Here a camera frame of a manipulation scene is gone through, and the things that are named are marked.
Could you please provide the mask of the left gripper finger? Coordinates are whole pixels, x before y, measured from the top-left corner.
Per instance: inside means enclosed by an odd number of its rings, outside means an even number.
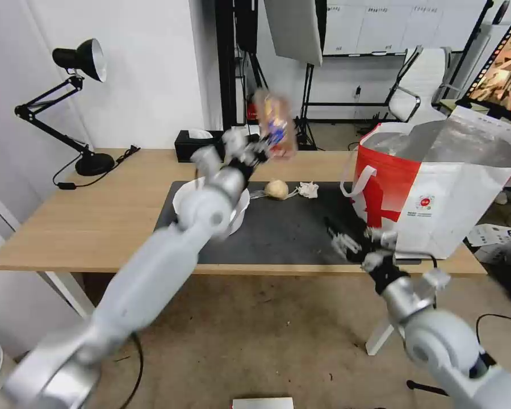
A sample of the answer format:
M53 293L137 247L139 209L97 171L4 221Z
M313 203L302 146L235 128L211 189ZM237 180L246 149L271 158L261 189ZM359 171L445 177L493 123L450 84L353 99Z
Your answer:
M289 160L291 158L291 151L287 150L269 150L269 151L261 151L259 153L259 162L266 163L269 161L278 161L278 160Z
M256 152L282 152L283 138L273 135L266 135L255 143Z

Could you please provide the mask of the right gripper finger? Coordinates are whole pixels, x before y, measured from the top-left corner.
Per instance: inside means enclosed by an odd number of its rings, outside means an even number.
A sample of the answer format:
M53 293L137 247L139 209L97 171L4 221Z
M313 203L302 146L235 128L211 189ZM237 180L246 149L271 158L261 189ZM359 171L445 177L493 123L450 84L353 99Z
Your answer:
M362 246L348 234L340 232L337 225L331 219L325 217L324 224L331 238L332 247L340 256L351 257L358 256L361 253Z
M364 231L364 237L377 248L395 249L398 234L395 231L383 230L381 228L367 227Z

